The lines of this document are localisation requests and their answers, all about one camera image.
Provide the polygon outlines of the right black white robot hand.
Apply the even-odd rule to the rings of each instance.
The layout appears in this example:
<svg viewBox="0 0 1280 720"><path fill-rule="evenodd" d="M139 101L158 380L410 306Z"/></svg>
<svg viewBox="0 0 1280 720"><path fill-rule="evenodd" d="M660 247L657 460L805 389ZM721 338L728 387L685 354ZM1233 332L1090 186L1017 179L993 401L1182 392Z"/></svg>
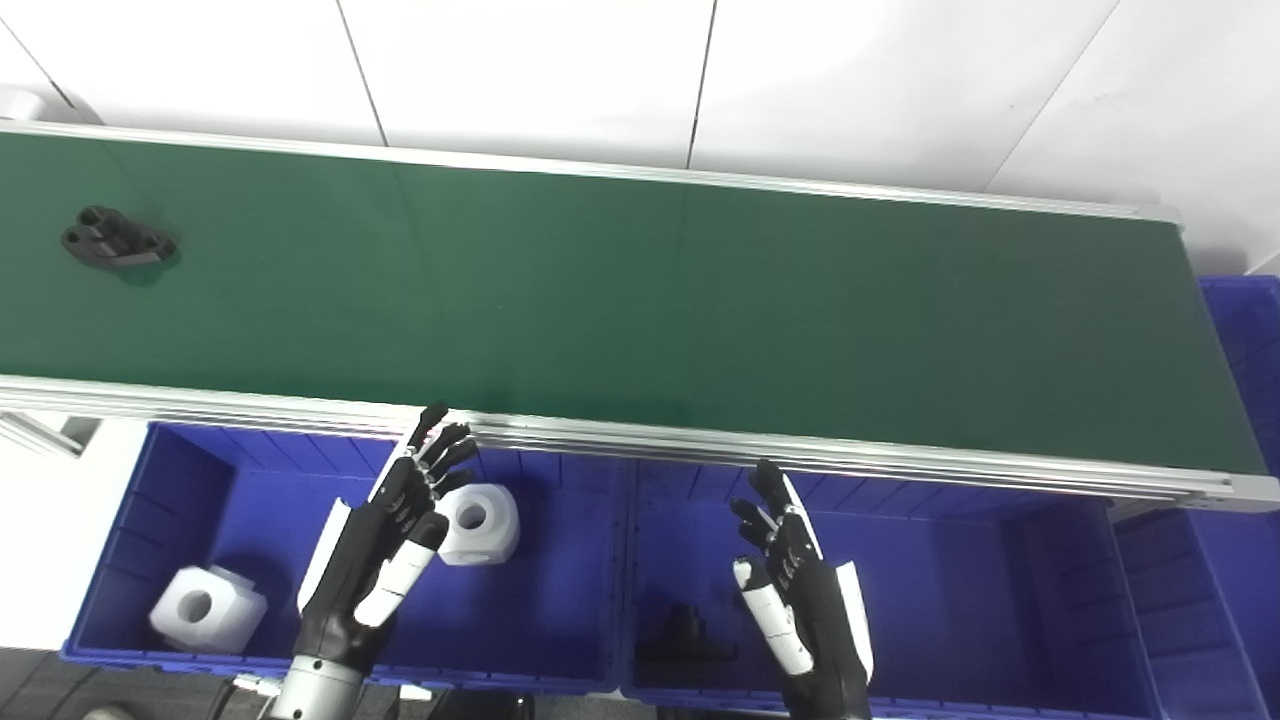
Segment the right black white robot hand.
<svg viewBox="0 0 1280 720"><path fill-rule="evenodd" d="M748 480L756 500L733 497L739 534L755 555L733 578L781 673L792 719L869 719L874 655L855 562L826 560L790 477L762 459Z"/></svg>

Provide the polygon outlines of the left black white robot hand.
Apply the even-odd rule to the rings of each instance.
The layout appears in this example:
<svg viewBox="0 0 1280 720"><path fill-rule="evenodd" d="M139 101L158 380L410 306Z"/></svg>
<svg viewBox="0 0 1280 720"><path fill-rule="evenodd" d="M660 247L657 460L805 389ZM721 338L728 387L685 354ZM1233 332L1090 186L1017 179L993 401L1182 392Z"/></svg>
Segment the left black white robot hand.
<svg viewBox="0 0 1280 720"><path fill-rule="evenodd" d="M300 596L297 659L369 676L388 647L401 605L451 529L439 502L475 477L465 466L477 452L471 428L445 423L448 411L443 401L428 405L369 497L335 503L340 527L323 533L314 555L323 565Z"/></svg>

